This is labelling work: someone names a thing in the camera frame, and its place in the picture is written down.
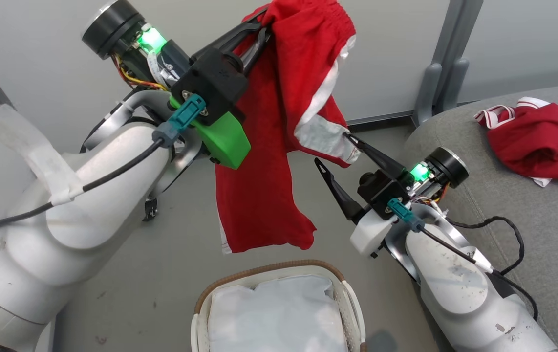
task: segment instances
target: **yellow wire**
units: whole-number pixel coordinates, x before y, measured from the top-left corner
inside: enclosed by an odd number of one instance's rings
[[[130,76],[125,72],[125,70],[122,69],[122,67],[121,67],[121,60],[120,60],[120,57],[119,57],[118,55],[116,55],[116,62],[118,63],[118,67],[119,67],[119,69],[121,70],[121,73],[123,74],[123,76],[124,76],[125,78],[127,78],[127,80],[129,80],[130,82],[138,83],[138,84],[141,84],[141,85],[148,84],[148,85],[155,86],[155,87],[157,87],[157,88],[159,88],[159,89],[162,89],[162,90],[167,90],[167,89],[166,89],[163,85],[161,85],[160,83],[146,82],[146,81],[141,81],[141,80],[137,80],[136,78],[130,77]]]

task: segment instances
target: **green led indicator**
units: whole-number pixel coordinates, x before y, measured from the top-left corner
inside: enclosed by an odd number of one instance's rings
[[[144,49],[147,53],[150,51],[159,53],[164,44],[166,44],[166,40],[163,36],[161,36],[157,29],[151,27],[151,29],[142,34],[142,36],[138,39],[138,44],[140,44],[140,47],[142,47],[142,49]]]
[[[411,170],[410,174],[413,175],[413,178],[416,181],[422,182],[422,181],[426,180],[427,178],[429,178],[429,175],[431,174],[431,171],[429,171],[429,169],[427,169],[426,166],[419,163],[418,165],[416,165],[413,168],[413,170]]]

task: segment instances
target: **white basket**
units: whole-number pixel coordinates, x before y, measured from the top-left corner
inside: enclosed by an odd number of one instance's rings
[[[344,336],[350,352],[366,352],[366,330],[364,316],[357,296],[344,276],[333,266],[323,261],[293,261],[246,270],[220,279],[210,285],[201,294],[192,318],[190,343],[192,352],[210,352],[208,336],[208,318],[212,308],[212,293],[215,290],[229,286],[245,286],[255,288],[260,283],[273,279],[286,278],[296,275],[320,275],[329,278],[333,283],[333,299],[338,303]]]

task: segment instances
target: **gray sofa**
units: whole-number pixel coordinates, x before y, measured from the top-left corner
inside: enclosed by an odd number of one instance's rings
[[[518,226],[526,247],[525,259],[508,276],[535,298],[539,321],[558,345],[558,181],[543,189],[506,169],[493,154],[486,130],[473,119],[476,112],[494,105],[515,106],[523,96],[558,104],[558,87],[491,98],[434,116],[407,140],[400,160],[404,165],[415,165],[442,146],[466,163],[470,178],[442,201],[450,210],[449,217],[478,223],[498,215]],[[518,256],[518,243],[505,223],[460,230],[497,269],[504,269]]]

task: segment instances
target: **teal connector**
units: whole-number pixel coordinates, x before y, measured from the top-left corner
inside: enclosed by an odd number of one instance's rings
[[[411,210],[407,209],[400,200],[396,198],[390,199],[388,208],[402,221],[408,223],[413,232],[420,232],[420,227],[425,227],[424,220],[415,216]]]
[[[170,116],[168,121],[153,131],[154,141],[163,140],[162,147],[170,148],[177,141],[179,134],[205,109],[206,103],[198,94],[192,94],[181,107]]]

